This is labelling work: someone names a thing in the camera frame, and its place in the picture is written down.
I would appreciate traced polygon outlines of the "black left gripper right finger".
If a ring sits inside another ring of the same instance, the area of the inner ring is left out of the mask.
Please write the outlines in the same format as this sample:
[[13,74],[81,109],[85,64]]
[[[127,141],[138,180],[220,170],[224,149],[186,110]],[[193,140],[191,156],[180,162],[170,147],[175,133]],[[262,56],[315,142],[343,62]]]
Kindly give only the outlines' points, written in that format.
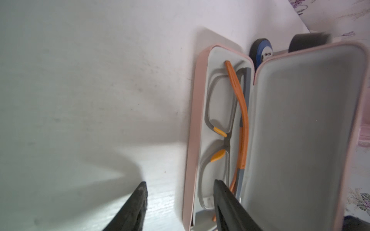
[[219,231],[262,230],[221,180],[214,181],[214,205]]

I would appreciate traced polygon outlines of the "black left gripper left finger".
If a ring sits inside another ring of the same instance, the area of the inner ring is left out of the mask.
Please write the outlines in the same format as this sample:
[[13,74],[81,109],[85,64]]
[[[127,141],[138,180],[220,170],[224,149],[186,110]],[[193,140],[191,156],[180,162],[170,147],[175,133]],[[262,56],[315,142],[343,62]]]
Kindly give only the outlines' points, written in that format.
[[146,182],[141,182],[103,231],[142,231],[147,197]]

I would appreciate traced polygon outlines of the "pink grey case back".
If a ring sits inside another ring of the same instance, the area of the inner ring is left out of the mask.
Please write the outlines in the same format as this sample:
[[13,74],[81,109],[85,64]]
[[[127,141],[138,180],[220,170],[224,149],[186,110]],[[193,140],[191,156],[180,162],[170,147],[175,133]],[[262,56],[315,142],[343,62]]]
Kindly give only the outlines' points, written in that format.
[[[216,78],[210,120],[228,130],[234,96],[225,68],[225,61],[230,61],[236,71],[251,69],[248,149],[237,200],[261,231],[341,230],[366,101],[369,57],[361,43],[337,42],[269,58],[255,70],[252,59],[242,53],[222,45],[204,49],[195,67],[184,229],[217,230],[215,209],[204,211],[200,206],[198,180],[202,160],[223,145],[224,138],[205,123],[207,93]],[[237,106],[230,180],[238,159],[240,117]],[[224,158],[204,170],[202,195],[208,206],[215,207],[214,181],[223,181],[224,170]]]

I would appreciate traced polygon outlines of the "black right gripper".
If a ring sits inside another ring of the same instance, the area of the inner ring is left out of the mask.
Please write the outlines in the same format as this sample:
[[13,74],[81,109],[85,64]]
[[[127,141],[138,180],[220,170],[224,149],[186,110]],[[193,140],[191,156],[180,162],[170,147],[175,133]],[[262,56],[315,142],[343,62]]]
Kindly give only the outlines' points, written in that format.
[[331,42],[332,42],[331,34],[323,32],[297,34],[292,38],[288,52],[291,53],[317,46],[322,46]]

